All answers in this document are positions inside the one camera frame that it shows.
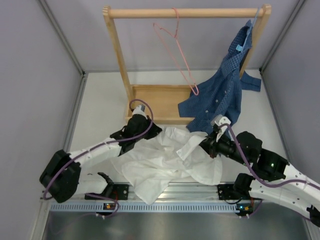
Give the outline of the white shirt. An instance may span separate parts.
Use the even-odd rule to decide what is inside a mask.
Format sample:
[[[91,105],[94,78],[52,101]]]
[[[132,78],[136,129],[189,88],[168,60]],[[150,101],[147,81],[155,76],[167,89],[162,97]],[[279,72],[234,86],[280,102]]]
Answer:
[[[171,181],[191,177],[203,185],[220,183],[221,158],[211,158],[199,145],[206,137],[205,132],[168,126],[156,137],[140,140],[132,150],[111,162],[133,186],[134,193],[151,205]]]

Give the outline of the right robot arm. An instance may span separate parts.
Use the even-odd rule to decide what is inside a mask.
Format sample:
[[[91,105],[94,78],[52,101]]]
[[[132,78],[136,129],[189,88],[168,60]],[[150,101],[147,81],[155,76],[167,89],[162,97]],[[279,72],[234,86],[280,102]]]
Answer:
[[[287,159],[264,149],[262,141],[244,131],[236,141],[223,135],[217,139],[214,130],[199,145],[211,158],[225,156],[245,167],[227,189],[218,185],[219,198],[224,200],[261,199],[291,209],[320,225],[320,185],[297,170]]]

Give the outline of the pink wire hanger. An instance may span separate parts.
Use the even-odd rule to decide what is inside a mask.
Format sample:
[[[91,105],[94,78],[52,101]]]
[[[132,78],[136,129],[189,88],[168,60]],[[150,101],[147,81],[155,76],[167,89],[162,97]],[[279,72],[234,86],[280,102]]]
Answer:
[[[152,24],[153,30],[156,33],[156,35],[158,36],[159,40],[161,41],[162,45],[164,46],[164,48],[166,49],[167,53],[169,54],[169,56],[171,57],[171,59],[173,60],[176,68],[179,70],[180,74],[182,75],[182,77],[184,78],[185,82],[187,83],[187,85],[189,86],[189,88],[191,89],[191,92],[195,95],[198,96],[200,91],[199,88],[197,86],[197,83],[191,73],[189,64],[187,62],[187,59],[185,57],[185,54],[183,52],[183,49],[180,45],[179,42],[179,26],[180,26],[180,14],[178,12],[178,10],[175,7],[171,8],[172,10],[174,10],[175,12],[175,17],[176,17],[176,27],[175,27],[175,32],[172,33],[169,30],[167,30],[164,27],[161,27],[160,25],[158,25],[156,22],[154,22]],[[182,60],[185,64],[187,73],[188,73],[188,77],[185,75],[184,71],[182,70],[181,66],[179,65],[176,57],[174,56],[174,54],[171,52],[169,46],[167,45],[165,39],[163,38],[163,36],[160,34],[160,31],[165,32],[168,36],[170,36],[171,38],[173,38],[175,40],[176,46],[178,47],[179,53],[182,57]]]

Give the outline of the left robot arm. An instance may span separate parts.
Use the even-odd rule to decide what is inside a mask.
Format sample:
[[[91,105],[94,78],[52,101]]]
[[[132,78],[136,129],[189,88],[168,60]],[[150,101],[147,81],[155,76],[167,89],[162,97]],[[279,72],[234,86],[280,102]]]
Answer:
[[[64,203],[74,195],[86,199],[106,200],[113,195],[114,182],[104,172],[85,173],[85,169],[131,151],[140,140],[157,137],[162,129],[149,116],[135,114],[122,129],[104,141],[74,152],[56,151],[39,182],[45,188],[44,200]]]

